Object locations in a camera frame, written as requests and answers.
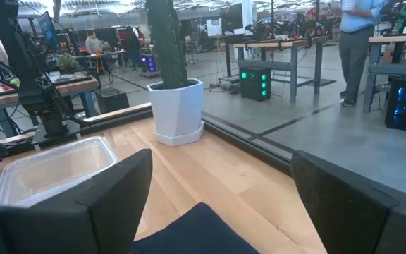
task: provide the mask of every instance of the concrete floor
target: concrete floor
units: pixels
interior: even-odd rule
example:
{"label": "concrete floor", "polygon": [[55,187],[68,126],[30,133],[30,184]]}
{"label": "concrete floor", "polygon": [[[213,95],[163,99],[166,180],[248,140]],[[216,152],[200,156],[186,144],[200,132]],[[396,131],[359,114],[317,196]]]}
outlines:
{"label": "concrete floor", "polygon": [[[315,53],[315,47],[299,52],[300,77],[314,76]],[[203,81],[206,88],[209,84],[216,84],[217,78],[226,76],[223,52],[195,54],[195,58],[203,63],[190,64],[187,75]],[[276,53],[275,60],[289,61],[290,50]],[[232,57],[232,74],[236,73],[238,69]],[[289,79],[289,73],[276,71],[276,74],[281,75],[280,79],[284,76]],[[140,77],[139,73],[129,69],[118,70],[115,75],[130,82],[115,77],[114,83],[109,84],[104,76],[101,78],[103,86],[126,92],[131,106],[148,102],[146,86],[160,81],[160,78]],[[298,88],[295,104],[290,103],[289,85],[278,82],[272,82],[273,96],[265,102],[207,89],[204,118],[286,159],[290,159],[293,150],[304,150],[406,192],[406,131],[385,127],[377,95],[371,113],[362,113],[362,95],[356,107],[340,107],[339,92],[344,90],[345,81],[337,46],[324,47],[321,76],[336,82],[323,86],[319,96],[314,96],[312,86]],[[366,72],[360,91],[364,89],[365,77]],[[381,94],[380,108],[383,111],[384,97]],[[79,98],[73,103],[81,107]],[[15,122],[22,129],[32,128],[29,119],[23,116],[24,109],[19,107],[18,110],[20,112],[13,115]]]}

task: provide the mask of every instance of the man in blue shirt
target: man in blue shirt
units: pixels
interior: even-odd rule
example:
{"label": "man in blue shirt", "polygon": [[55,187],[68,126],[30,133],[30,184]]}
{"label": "man in blue shirt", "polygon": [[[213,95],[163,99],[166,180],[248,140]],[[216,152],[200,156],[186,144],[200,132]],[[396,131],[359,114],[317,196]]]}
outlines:
{"label": "man in blue shirt", "polygon": [[359,83],[369,49],[369,38],[374,35],[374,26],[386,1],[356,0],[355,10],[343,11],[341,16],[339,52],[347,83],[346,89],[340,94],[347,97],[342,103],[344,107],[352,107],[357,102]]}

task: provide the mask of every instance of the table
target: table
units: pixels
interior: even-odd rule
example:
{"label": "table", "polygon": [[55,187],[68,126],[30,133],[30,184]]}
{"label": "table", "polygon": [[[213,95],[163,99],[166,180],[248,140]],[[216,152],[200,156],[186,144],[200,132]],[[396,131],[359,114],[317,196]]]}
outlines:
{"label": "table", "polygon": [[[121,65],[122,65],[123,68],[125,68],[125,59],[123,57],[124,53],[125,53],[125,51],[117,51],[117,52],[100,54],[100,55],[98,55],[98,57],[120,55],[120,57],[121,57]],[[88,56],[74,56],[73,58],[75,58],[75,59],[87,59],[89,61],[90,66],[92,66],[92,59],[95,59],[96,57],[97,57],[96,54],[92,54],[92,55],[88,55]]]}
{"label": "table", "polygon": [[[249,42],[249,43],[237,43],[234,44],[235,48],[238,48],[238,65],[239,68],[248,66],[258,66],[271,68],[277,71],[290,71],[290,101],[295,103],[295,98],[297,97],[297,88],[303,85],[308,85],[310,83],[314,84],[314,94],[319,94],[319,89],[321,87],[321,69],[322,69],[322,49],[323,43],[328,40],[328,36],[320,36],[312,38],[312,43],[316,44],[316,68],[314,72],[314,79],[307,80],[303,83],[297,83],[297,53],[298,47],[307,46],[309,44],[308,39],[295,40],[292,42]],[[245,47],[259,47],[261,48],[261,61],[249,61],[244,60],[244,48]],[[290,62],[280,62],[280,61],[266,61],[266,48],[291,48],[290,50]]]}
{"label": "table", "polygon": [[[381,46],[389,42],[395,43],[393,61],[392,63],[379,63]],[[371,55],[369,56],[369,74],[363,102],[363,112],[366,113],[371,111],[374,94],[378,92],[375,87],[377,75],[406,75],[406,64],[399,64],[401,54],[396,54],[396,52],[402,52],[406,43],[406,35],[370,37],[369,43],[371,43]]]}
{"label": "table", "polygon": [[[85,76],[84,73],[81,72],[75,73],[76,78],[83,78],[84,76]],[[61,96],[80,95],[82,105],[84,107],[87,117],[97,115],[97,110],[95,109],[95,105],[92,98],[92,91],[97,88],[98,81],[93,77],[91,80],[56,86],[56,89],[61,94]],[[6,108],[16,106],[19,103],[19,101],[20,99],[18,97],[18,94],[16,93],[11,95],[0,96],[0,124],[7,138],[15,136],[16,132],[13,129],[13,126],[10,122]],[[31,119],[33,122],[37,122],[35,116],[31,116]]]}

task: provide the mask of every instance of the gray pants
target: gray pants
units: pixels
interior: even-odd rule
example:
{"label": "gray pants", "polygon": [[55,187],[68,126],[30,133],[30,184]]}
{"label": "gray pants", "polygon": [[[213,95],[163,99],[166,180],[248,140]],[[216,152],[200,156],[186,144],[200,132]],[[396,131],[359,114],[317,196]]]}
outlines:
{"label": "gray pants", "polygon": [[359,83],[363,75],[364,62],[369,49],[369,38],[374,35],[374,26],[363,28],[357,32],[341,32],[339,53],[345,82],[347,98],[357,100]]}

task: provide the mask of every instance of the cactus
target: cactus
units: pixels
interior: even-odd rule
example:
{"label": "cactus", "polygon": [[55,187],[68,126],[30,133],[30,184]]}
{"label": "cactus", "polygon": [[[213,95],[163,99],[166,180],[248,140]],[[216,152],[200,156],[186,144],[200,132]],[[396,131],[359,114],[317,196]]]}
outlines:
{"label": "cactus", "polygon": [[187,87],[189,81],[180,38],[180,21],[172,0],[146,0],[145,8],[162,89]]}

